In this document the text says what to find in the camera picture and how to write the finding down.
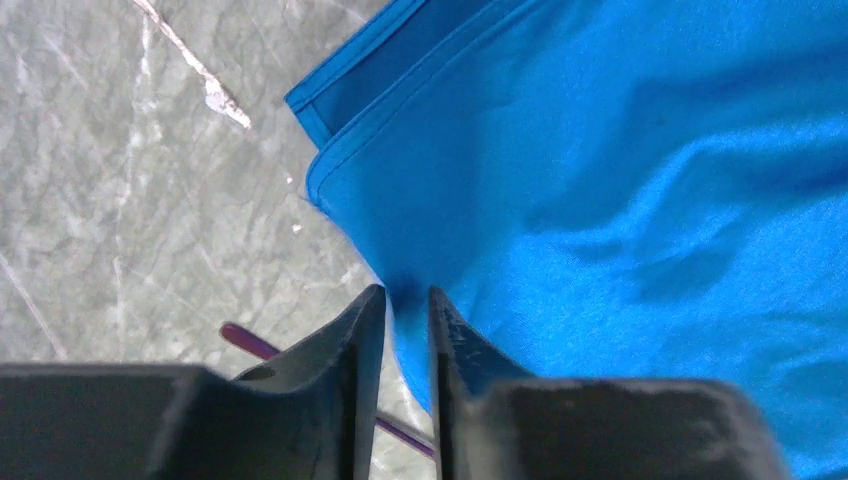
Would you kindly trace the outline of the blue cloth napkin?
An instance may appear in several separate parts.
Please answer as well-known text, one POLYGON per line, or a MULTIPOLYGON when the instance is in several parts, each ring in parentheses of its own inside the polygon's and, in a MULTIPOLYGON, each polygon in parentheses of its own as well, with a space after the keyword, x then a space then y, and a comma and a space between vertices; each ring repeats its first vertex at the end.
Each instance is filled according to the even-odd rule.
POLYGON ((532 373, 700 377, 847 474, 847 5, 392 1, 286 97, 429 408, 444 289, 532 373))

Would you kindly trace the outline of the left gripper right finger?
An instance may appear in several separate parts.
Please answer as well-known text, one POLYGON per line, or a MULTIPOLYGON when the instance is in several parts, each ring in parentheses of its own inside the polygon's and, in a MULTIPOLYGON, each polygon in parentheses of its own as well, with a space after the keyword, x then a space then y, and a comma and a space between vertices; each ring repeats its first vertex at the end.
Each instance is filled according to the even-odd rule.
POLYGON ((692 379, 557 379, 521 368, 429 291, 442 479, 787 479, 759 411, 692 379))

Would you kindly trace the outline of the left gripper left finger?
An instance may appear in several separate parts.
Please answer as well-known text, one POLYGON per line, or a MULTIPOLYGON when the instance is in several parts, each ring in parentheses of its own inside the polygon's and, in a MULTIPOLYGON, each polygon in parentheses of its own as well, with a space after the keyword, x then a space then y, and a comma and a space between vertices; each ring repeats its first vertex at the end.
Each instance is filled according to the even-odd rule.
POLYGON ((365 479, 386 294, 363 290, 300 342, 307 386, 261 364, 228 379, 190 364, 5 364, 5 479, 365 479))

